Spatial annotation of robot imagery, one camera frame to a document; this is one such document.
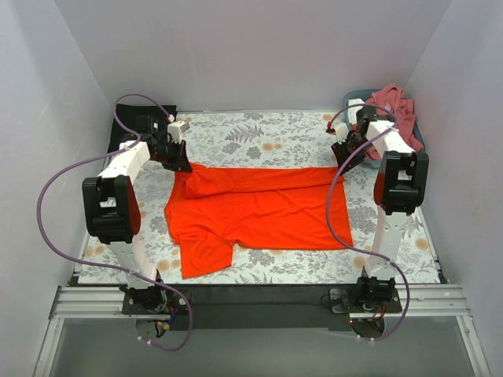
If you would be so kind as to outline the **orange t-shirt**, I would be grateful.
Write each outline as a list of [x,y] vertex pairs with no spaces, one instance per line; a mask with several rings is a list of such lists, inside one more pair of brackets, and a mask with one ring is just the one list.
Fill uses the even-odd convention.
[[232,264],[236,244],[325,251],[353,243],[343,179],[335,167],[226,168],[177,172],[164,208],[182,277]]

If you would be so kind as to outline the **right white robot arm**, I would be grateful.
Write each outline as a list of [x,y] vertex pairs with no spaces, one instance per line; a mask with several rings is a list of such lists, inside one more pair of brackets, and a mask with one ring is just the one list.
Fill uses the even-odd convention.
[[403,229],[408,218],[423,203],[428,176],[429,158],[408,146],[398,132],[398,118],[386,108],[353,103],[357,126],[346,134],[333,125],[327,126],[337,136],[332,145],[341,176],[365,160],[366,151],[375,148],[380,168],[373,189],[378,219],[373,245],[355,284],[337,288],[330,293],[336,313],[351,311],[393,313],[402,310],[395,289],[398,274],[395,260]]

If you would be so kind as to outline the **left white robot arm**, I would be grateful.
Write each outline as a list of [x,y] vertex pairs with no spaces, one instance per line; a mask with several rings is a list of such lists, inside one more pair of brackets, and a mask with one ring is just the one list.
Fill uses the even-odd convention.
[[148,313],[161,313],[167,295],[153,281],[160,274],[149,261],[139,238],[141,212],[134,193],[134,180],[148,161],[161,163],[174,172],[193,171],[186,155],[182,135],[189,123],[163,121],[152,115],[139,115],[136,130],[119,139],[119,149],[110,164],[95,178],[82,184],[87,231],[99,239],[116,256],[119,266],[127,270],[125,292],[130,303]]

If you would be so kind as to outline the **teal laundry basket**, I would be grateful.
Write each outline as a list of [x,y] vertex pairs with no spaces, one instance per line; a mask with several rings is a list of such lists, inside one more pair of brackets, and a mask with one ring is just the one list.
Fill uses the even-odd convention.
[[[372,93],[374,93],[378,90],[382,90],[382,89],[353,90],[353,91],[347,93],[343,97],[343,102],[342,102],[343,108],[348,106],[347,102],[350,99],[361,98],[365,102],[366,100],[368,100],[371,97]],[[356,112],[361,108],[362,107],[355,107],[355,108],[351,108],[349,110],[346,110],[344,112],[345,123],[347,124],[347,127],[349,130],[354,129],[356,127]],[[424,140],[421,136],[419,127],[417,126],[417,122],[415,122],[413,134],[424,145]],[[372,149],[372,151],[368,150],[368,152],[366,153],[366,156],[365,156],[365,160],[362,163],[362,165],[365,167],[371,168],[371,169],[378,169],[379,165],[380,165],[380,158],[377,157],[377,159],[374,159],[373,157],[376,157],[376,156],[377,156],[377,154],[376,154],[376,152],[373,152],[373,149]]]

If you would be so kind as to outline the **white t-shirt in basket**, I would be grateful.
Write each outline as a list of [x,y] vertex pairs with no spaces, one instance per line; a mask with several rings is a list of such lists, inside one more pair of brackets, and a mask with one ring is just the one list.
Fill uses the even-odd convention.
[[361,104],[364,104],[365,102],[361,99],[361,98],[355,98],[355,99],[350,99],[348,102],[347,102],[347,105],[350,106],[350,105],[361,105]]

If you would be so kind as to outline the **pink t-shirt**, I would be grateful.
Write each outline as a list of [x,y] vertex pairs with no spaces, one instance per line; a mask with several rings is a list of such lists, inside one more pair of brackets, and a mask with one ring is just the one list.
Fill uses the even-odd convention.
[[424,145],[413,134],[416,116],[414,113],[414,100],[405,97],[405,90],[395,84],[389,84],[382,90],[371,94],[365,101],[366,104],[375,104],[386,108],[395,115],[398,120],[398,132],[405,143],[419,152]]

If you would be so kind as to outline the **floral table mat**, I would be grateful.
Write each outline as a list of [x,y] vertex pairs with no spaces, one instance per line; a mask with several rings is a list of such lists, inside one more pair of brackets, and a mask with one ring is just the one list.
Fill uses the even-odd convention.
[[[324,112],[193,113],[185,134],[187,155],[209,167],[331,167],[334,137],[325,132],[331,116]],[[352,283],[371,248],[377,211],[373,202],[376,171],[362,164],[345,181],[354,250],[286,251],[233,249],[229,268],[199,276],[199,284]],[[134,182],[141,211],[140,237],[151,263],[166,284],[182,282],[181,254],[168,233],[163,209],[174,175],[158,163],[146,163]],[[437,284],[439,266],[421,212],[405,227],[398,252],[402,276],[411,284]]]

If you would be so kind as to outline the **folded black t-shirt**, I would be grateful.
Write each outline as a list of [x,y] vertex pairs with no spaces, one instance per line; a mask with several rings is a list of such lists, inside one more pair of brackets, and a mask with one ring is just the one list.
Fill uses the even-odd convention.
[[[151,115],[157,119],[166,119],[166,114],[161,111],[156,105],[151,106],[135,106],[128,104],[116,105],[116,114],[119,120],[131,130],[137,130],[136,118],[140,115]],[[119,150],[119,143],[123,138],[126,131],[117,123],[115,119],[112,120],[112,129],[108,143],[107,152],[114,152]]]

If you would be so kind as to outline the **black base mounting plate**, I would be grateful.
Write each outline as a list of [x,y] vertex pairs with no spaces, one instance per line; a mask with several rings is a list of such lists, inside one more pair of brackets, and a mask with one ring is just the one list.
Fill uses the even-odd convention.
[[161,319],[171,329],[327,328],[350,330],[350,316],[382,320],[402,311],[402,295],[371,284],[177,284],[123,287],[125,315]]

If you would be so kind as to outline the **aluminium rail frame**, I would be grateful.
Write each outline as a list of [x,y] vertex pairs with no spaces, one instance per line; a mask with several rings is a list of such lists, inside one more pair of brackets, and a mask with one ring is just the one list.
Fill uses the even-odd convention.
[[[61,333],[64,320],[74,319],[134,319],[134,320],[169,320],[174,317],[154,319],[125,315],[122,312],[124,293],[123,285],[93,286],[82,285],[60,287],[50,310],[50,325],[35,369],[36,374],[46,375],[48,365],[55,355],[56,338]],[[382,320],[407,317],[454,317],[461,330],[468,358],[477,376],[490,374],[482,348],[479,344],[472,313],[459,284],[399,284],[396,291],[402,295],[402,311],[399,314],[386,314]],[[351,320],[364,320],[358,314],[352,314]]]

